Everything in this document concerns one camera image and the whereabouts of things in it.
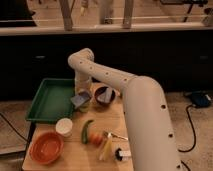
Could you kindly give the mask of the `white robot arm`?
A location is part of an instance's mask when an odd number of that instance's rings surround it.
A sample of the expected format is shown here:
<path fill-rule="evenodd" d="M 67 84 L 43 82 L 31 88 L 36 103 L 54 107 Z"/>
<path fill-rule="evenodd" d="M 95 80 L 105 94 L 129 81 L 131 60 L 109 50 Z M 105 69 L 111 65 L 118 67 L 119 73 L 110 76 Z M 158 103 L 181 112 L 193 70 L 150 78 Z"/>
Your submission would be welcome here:
<path fill-rule="evenodd" d="M 89 48 L 71 54 L 68 64 L 76 78 L 93 77 L 122 93 L 134 171 L 182 171 L 164 91 L 156 80 L 97 64 Z"/>

